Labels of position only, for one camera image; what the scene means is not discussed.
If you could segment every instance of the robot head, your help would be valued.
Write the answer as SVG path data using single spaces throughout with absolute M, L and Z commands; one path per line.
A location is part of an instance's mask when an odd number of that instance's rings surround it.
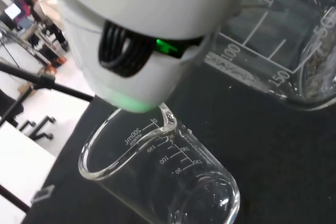
M 160 105 L 206 56 L 237 0 L 60 0 L 77 64 L 96 94 L 132 112 Z

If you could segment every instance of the office chair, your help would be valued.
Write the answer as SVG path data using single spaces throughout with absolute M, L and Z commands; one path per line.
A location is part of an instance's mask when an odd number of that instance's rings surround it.
M 9 97 L 8 95 L 6 95 L 1 89 L 0 89 L 0 116 L 2 117 L 6 111 L 14 104 L 15 100 L 11 97 Z M 6 119 L 6 121 L 8 123 L 10 123 L 11 125 L 13 125 L 14 127 L 18 127 L 18 123 L 15 120 L 15 117 L 21 113 L 23 113 L 24 111 L 24 107 L 22 104 L 20 104 L 20 106 L 18 106 L 13 112 L 12 114 L 9 115 L 9 117 Z M 30 125 L 31 127 L 35 127 L 34 130 L 28 135 L 28 137 L 30 139 L 32 139 L 33 141 L 36 141 L 42 137 L 45 137 L 49 140 L 52 140 L 54 138 L 54 136 L 52 134 L 47 134 L 47 133 L 38 133 L 41 128 L 47 123 L 55 123 L 55 118 L 51 118 L 46 116 L 37 126 L 35 122 L 31 122 L 29 120 L 27 120 L 20 128 L 20 131 L 23 131 L 26 127 L 28 127 L 28 125 Z

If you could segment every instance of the beaker rim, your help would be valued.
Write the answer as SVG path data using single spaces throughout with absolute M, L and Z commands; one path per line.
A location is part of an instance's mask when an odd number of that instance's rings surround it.
M 131 146 L 125 153 L 123 153 L 119 158 L 117 158 L 113 163 L 108 165 L 106 168 L 103 168 L 97 172 L 90 172 L 88 169 L 88 158 L 90 156 L 90 151 L 97 140 L 97 136 L 103 130 L 103 128 L 108 124 L 108 122 L 113 119 L 122 109 L 117 109 L 114 111 L 96 130 L 94 130 L 80 153 L 78 168 L 81 175 L 89 180 L 103 180 L 115 172 L 120 170 L 130 159 L 132 159 L 141 149 L 148 145 L 152 140 L 163 133 L 174 131 L 177 127 L 177 119 L 168 108 L 168 106 L 162 103 L 159 107 L 160 112 L 163 118 L 163 126 L 155 129 L 143 137 L 141 137 L 133 146 Z

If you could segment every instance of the green light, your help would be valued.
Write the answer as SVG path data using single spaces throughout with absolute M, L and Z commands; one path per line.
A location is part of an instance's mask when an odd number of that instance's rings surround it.
M 176 47 L 173 47 L 172 45 L 160 39 L 156 40 L 156 50 L 164 54 L 169 54 L 171 51 L 178 52 L 178 49 Z

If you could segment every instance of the black tabletop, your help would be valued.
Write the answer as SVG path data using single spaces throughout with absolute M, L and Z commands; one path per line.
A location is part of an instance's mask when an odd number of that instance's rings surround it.
M 336 223 L 336 109 L 298 112 L 203 64 L 167 102 L 237 180 L 237 224 Z M 23 224 L 145 223 L 78 172 L 88 135 L 114 108 L 95 98 Z

